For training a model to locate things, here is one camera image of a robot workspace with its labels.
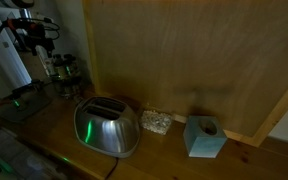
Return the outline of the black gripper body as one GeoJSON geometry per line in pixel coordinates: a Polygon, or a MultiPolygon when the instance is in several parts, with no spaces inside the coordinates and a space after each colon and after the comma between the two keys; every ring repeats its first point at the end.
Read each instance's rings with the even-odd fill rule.
{"type": "Polygon", "coordinates": [[[18,18],[8,19],[7,25],[13,31],[23,29],[27,32],[27,35],[24,37],[24,43],[33,55],[37,54],[37,46],[42,47],[47,55],[51,55],[55,50],[53,40],[46,36],[46,28],[42,23],[36,23],[33,20],[25,18],[18,18]]]}

